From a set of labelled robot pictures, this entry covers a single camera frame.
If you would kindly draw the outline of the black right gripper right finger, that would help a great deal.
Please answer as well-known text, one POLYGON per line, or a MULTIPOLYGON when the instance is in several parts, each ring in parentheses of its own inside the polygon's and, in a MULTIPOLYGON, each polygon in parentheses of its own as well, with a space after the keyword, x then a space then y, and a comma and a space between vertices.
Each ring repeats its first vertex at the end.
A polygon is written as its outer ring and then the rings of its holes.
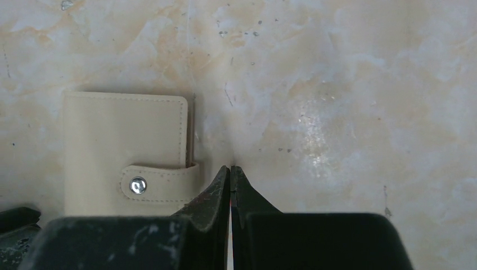
POLYGON ((373 213, 284 213, 231 168, 234 269, 411 269, 397 230, 373 213))

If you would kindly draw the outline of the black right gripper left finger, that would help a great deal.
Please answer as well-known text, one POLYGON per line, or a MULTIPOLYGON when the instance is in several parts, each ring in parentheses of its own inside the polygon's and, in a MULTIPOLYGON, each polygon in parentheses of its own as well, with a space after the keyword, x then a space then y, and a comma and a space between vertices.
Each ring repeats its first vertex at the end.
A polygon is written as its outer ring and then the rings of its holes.
POLYGON ((230 170, 170 216, 65 217, 33 240, 20 269, 225 269, 230 170))

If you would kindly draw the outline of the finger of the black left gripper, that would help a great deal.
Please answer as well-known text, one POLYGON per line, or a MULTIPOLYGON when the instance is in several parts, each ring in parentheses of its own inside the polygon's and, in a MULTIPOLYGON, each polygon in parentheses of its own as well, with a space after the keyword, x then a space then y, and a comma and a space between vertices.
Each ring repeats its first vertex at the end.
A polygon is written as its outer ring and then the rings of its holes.
POLYGON ((18 269, 28 253, 41 212, 18 207, 1 212, 1 269, 18 269))

